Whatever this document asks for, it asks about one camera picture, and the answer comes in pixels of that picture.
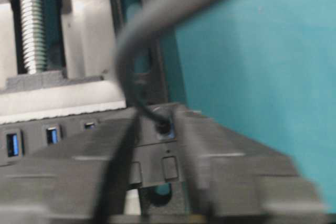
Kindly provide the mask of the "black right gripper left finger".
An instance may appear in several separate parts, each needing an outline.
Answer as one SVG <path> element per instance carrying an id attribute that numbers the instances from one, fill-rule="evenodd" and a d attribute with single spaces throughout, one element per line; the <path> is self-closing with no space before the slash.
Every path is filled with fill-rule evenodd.
<path id="1" fill-rule="evenodd" d="M 107 223 L 122 214 L 135 125 L 108 120 L 9 167 L 1 177 L 1 223 Z"/>

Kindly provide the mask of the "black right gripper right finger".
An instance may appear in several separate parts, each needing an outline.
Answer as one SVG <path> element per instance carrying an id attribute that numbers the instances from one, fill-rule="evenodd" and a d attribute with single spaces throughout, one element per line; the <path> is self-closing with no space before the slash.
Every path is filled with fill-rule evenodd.
<path id="1" fill-rule="evenodd" d="M 189 110 L 171 122 L 191 214 L 143 223 L 328 223 L 314 184 L 291 158 Z"/>

